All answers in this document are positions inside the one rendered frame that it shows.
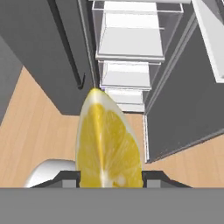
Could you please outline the white door shelf bin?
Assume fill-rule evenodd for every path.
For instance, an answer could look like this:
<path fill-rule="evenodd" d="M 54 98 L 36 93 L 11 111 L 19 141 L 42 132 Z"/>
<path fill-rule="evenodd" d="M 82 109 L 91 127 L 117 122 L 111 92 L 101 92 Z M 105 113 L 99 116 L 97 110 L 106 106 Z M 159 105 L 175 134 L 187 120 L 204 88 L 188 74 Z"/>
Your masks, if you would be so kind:
<path fill-rule="evenodd" d="M 215 0 L 192 0 L 217 83 L 224 83 L 224 23 Z"/>

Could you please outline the yellow lemon wedge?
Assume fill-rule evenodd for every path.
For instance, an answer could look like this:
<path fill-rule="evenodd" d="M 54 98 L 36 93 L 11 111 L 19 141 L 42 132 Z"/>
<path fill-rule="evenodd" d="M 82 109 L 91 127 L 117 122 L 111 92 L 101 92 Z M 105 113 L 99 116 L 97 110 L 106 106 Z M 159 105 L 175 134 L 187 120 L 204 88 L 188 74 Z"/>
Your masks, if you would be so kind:
<path fill-rule="evenodd" d="M 137 138 L 124 113 L 103 91 L 93 88 L 80 112 L 75 168 L 83 188 L 141 188 Z"/>

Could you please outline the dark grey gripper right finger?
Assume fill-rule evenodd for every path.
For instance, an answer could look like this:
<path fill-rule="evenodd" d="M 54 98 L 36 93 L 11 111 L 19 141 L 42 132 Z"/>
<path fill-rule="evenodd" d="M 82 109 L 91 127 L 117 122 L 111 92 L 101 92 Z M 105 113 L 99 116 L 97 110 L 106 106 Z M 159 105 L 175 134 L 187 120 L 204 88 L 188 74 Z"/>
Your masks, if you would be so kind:
<path fill-rule="evenodd" d="M 170 179 L 163 171 L 142 171 L 143 188 L 189 188 L 176 180 Z"/>

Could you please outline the open grey fridge door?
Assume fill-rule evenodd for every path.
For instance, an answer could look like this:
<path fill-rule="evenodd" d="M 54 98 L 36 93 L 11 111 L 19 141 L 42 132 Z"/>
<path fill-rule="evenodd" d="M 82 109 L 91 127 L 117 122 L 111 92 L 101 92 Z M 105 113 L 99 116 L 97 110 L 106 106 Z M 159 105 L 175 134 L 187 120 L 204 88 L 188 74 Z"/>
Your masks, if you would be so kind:
<path fill-rule="evenodd" d="M 214 80 L 193 12 L 180 19 L 145 118 L 149 163 L 224 134 L 224 85 Z"/>

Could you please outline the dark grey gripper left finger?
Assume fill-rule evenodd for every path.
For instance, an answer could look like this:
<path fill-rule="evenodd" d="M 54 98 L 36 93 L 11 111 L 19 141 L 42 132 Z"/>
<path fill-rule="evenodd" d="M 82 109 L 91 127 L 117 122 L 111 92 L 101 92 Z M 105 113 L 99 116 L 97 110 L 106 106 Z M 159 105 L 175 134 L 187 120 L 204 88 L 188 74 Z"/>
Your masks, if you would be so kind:
<path fill-rule="evenodd" d="M 34 188 L 79 188 L 80 181 L 79 171 L 60 171 L 54 179 L 35 185 Z"/>

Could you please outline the white fridge shelf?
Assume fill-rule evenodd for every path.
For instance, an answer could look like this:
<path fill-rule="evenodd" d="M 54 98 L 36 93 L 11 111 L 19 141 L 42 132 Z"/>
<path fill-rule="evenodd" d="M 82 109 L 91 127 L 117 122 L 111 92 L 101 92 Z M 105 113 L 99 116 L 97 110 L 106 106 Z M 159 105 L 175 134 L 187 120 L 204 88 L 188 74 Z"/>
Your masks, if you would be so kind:
<path fill-rule="evenodd" d="M 104 60 L 98 66 L 102 88 L 151 90 L 161 64 Z"/>
<path fill-rule="evenodd" d="M 144 98 L 141 90 L 106 89 L 105 93 L 109 95 L 124 112 L 144 112 Z"/>
<path fill-rule="evenodd" d="M 180 2 L 94 1 L 96 58 L 163 62 L 183 13 Z"/>

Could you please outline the dark grey fridge door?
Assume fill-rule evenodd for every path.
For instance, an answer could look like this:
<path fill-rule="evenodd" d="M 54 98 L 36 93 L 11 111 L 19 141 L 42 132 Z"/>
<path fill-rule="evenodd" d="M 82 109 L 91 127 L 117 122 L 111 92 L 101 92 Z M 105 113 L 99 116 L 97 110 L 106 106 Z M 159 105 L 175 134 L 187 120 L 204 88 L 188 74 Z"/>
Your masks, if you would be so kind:
<path fill-rule="evenodd" d="M 47 0 L 0 0 L 0 36 L 58 111 L 77 116 L 97 85 L 91 3 L 56 0 L 79 75 L 78 89 Z"/>

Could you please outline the white rounded robot part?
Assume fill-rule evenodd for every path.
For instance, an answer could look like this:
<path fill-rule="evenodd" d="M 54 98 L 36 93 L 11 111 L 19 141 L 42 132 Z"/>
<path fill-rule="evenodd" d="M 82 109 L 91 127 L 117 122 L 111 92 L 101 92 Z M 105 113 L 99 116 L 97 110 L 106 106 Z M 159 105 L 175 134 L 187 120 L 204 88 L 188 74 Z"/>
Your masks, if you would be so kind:
<path fill-rule="evenodd" d="M 25 188 L 31 188 L 48 180 L 53 180 L 61 171 L 74 171 L 75 162 L 65 159 L 47 159 L 38 164 L 24 182 Z"/>

